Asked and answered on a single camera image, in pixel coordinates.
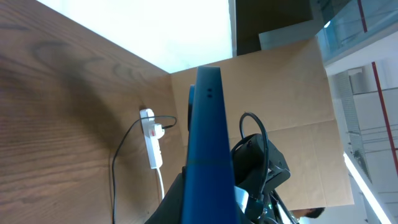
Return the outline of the blue Galaxy smartphone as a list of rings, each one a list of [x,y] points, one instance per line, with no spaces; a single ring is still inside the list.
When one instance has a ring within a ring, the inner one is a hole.
[[[221,70],[201,66],[190,94],[182,223],[239,223]]]

